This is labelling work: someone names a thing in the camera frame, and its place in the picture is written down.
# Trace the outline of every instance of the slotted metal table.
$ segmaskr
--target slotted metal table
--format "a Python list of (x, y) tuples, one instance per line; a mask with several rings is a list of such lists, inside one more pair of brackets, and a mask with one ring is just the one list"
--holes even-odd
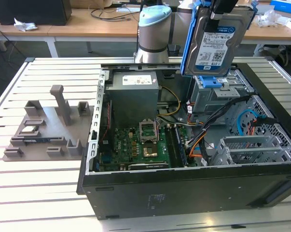
[[(282, 68), (264, 58), (234, 61), (248, 63), (291, 114), (291, 77)], [(70, 105), (79, 101), (93, 105), (100, 65), (132, 62), (132, 58), (36, 58), (22, 65), (0, 97), (0, 231), (228, 232), (238, 227), (232, 225), (240, 225), (245, 232), (291, 232), (291, 196), (266, 209), (98, 221), (86, 196), (75, 192), (80, 161), (2, 161), (28, 100), (56, 106), (49, 90), (52, 85), (63, 85)], [(170, 62), (180, 62), (180, 58), (170, 58)]]

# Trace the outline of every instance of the green circuit board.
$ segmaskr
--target green circuit board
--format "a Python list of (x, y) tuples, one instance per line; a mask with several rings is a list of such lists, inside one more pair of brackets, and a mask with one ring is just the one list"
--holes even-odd
[[(183, 141), (188, 139), (185, 127), (179, 127)], [(142, 127), (142, 136), (153, 136), (155, 133), (151, 126)], [(139, 125), (133, 128), (116, 128), (114, 134), (114, 151), (102, 154), (100, 158), (100, 171), (118, 171), (120, 166), (127, 168), (129, 164), (138, 163), (166, 163), (170, 167), (169, 153), (164, 128), (158, 129), (158, 141), (154, 143), (157, 148), (151, 156), (145, 157), (144, 148), (140, 138)]]

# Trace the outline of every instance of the open computer tower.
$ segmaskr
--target open computer tower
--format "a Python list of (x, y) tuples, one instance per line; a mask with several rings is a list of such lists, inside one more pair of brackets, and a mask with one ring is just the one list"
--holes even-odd
[(80, 182), (98, 219), (271, 207), (291, 195), (291, 116), (246, 63), (101, 68)]

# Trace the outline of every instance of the gray floor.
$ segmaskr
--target gray floor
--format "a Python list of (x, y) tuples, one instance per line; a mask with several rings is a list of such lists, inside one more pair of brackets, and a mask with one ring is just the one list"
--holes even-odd
[[(26, 57), (51, 57), (45, 42), (17, 42), (17, 48)], [(136, 43), (92, 43), (93, 53), (88, 53), (85, 42), (57, 42), (56, 47), (61, 57), (132, 57), (136, 50)], [(11, 53), (12, 45), (7, 44), (8, 50), (0, 53), (0, 96), (10, 80), (14, 77), (24, 58), (15, 49)], [(252, 56), (255, 45), (241, 45), (236, 56)], [(291, 63), (285, 67), (291, 75)]]

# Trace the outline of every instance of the gray power supply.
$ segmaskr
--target gray power supply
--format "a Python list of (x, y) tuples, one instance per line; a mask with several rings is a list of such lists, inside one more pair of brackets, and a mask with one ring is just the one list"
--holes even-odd
[(155, 120), (158, 101), (156, 72), (118, 72), (106, 92), (113, 102), (117, 127), (134, 127), (144, 119)]

